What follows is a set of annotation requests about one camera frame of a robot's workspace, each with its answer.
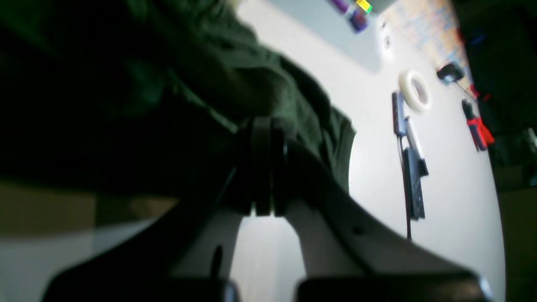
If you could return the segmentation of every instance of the colorful rug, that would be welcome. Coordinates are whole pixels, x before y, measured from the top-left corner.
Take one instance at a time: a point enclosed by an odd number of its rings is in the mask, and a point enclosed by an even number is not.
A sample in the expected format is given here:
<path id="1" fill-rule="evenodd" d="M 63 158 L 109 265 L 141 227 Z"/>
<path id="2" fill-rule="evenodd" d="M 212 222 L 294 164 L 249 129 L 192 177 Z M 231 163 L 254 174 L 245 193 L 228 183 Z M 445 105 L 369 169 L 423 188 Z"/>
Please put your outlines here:
<path id="1" fill-rule="evenodd" d="M 470 95 L 473 83 L 463 43 L 457 34 L 458 19 L 450 0 L 399 0 L 382 15 L 390 24 L 441 68 L 457 62 L 465 71 L 459 82 Z"/>

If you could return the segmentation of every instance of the green fabric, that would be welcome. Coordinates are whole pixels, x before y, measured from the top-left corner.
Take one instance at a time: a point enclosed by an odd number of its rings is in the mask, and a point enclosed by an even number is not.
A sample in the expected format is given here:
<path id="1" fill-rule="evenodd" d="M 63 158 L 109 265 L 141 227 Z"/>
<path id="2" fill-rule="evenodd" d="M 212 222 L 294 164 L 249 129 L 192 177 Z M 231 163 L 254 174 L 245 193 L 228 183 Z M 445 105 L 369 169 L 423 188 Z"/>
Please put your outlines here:
<path id="1" fill-rule="evenodd" d="M 277 117 L 348 189 L 354 133 L 218 0 L 0 0 L 0 171 L 73 189 L 195 195 Z"/>

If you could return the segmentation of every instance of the masking tape roll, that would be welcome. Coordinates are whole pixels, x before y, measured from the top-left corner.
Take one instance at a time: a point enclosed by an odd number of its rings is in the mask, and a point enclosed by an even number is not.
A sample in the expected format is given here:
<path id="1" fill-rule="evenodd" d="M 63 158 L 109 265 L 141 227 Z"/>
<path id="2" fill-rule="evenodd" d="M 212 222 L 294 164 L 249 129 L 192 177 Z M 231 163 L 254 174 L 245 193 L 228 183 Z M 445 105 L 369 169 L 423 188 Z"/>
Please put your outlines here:
<path id="1" fill-rule="evenodd" d="M 431 93 L 422 75 L 409 70 L 399 76 L 399 87 L 407 104 L 418 112 L 431 108 Z"/>

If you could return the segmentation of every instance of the yellow object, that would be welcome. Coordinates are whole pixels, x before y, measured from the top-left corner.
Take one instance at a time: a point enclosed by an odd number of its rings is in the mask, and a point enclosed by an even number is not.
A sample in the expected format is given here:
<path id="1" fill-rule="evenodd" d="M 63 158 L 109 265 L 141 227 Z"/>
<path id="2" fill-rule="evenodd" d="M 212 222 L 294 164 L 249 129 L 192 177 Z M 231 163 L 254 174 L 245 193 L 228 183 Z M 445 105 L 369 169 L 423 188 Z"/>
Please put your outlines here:
<path id="1" fill-rule="evenodd" d="M 358 4 L 358 6 L 360 6 L 367 13 L 370 13 L 371 9 L 373 8 L 366 0 L 356 0 L 356 4 Z"/>

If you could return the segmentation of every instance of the purple object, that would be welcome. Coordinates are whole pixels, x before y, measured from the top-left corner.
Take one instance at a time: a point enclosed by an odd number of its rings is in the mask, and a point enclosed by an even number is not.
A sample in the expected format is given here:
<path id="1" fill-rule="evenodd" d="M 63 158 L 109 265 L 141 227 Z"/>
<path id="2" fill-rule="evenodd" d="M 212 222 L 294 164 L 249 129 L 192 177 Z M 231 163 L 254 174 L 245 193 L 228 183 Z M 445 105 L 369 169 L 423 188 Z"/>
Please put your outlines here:
<path id="1" fill-rule="evenodd" d="M 346 13 L 351 6 L 347 0 L 330 0 L 330 2 L 332 2 L 341 13 Z"/>
<path id="2" fill-rule="evenodd" d="M 360 8 L 352 13 L 349 21 L 351 22 L 352 27 L 356 30 L 356 33 L 360 33 L 367 28 L 366 16 Z"/>

